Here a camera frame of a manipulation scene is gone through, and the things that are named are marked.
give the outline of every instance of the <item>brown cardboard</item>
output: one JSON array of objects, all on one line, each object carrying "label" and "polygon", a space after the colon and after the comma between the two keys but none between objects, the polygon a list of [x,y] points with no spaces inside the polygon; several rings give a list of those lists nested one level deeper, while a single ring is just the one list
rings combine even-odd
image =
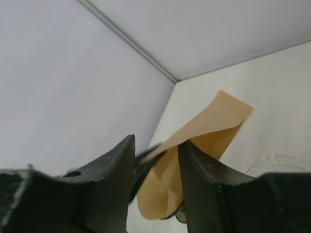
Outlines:
[{"label": "brown cardboard", "polygon": [[144,161],[167,150],[150,170],[138,194],[138,207],[146,219],[166,218],[183,200],[177,146],[190,139],[205,153],[220,159],[252,107],[219,91],[210,105],[150,153]]}]

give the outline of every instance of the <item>black object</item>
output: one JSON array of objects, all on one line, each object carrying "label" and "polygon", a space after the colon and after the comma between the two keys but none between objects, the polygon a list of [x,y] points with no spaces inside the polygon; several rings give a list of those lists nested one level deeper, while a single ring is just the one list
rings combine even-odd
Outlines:
[{"label": "black object", "polygon": [[64,177],[33,170],[0,170],[0,232],[124,233],[128,204],[151,166],[139,166],[135,138]]},{"label": "black object", "polygon": [[178,146],[189,233],[311,232],[311,174],[253,178],[199,150]]}]

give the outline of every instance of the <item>brown paper bag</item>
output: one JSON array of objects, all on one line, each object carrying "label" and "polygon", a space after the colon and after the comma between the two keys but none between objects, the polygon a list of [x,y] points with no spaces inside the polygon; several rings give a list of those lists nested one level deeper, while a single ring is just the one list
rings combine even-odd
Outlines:
[{"label": "brown paper bag", "polygon": [[141,186],[138,207],[146,219],[162,219],[174,213],[183,201],[177,146],[191,141],[202,151],[220,159],[252,107],[219,91],[210,105],[150,153],[145,160],[167,150]]}]

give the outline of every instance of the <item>gray panel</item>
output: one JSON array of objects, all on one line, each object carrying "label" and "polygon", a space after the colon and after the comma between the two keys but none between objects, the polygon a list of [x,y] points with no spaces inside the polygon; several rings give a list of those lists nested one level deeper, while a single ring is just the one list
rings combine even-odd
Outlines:
[{"label": "gray panel", "polygon": [[130,133],[148,147],[170,80],[76,1],[2,1],[0,17],[0,168],[64,173]]},{"label": "gray panel", "polygon": [[178,78],[311,39],[310,0],[93,0]]}]

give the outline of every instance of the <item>cardboard piece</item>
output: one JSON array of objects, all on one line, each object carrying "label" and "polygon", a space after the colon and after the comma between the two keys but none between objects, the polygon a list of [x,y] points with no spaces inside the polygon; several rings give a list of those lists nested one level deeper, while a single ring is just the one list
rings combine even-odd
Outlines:
[{"label": "cardboard piece", "polygon": [[146,219],[163,219],[183,201],[177,146],[190,139],[205,153],[220,159],[253,108],[219,91],[210,105],[150,153],[145,160],[167,150],[141,186],[138,207]]}]

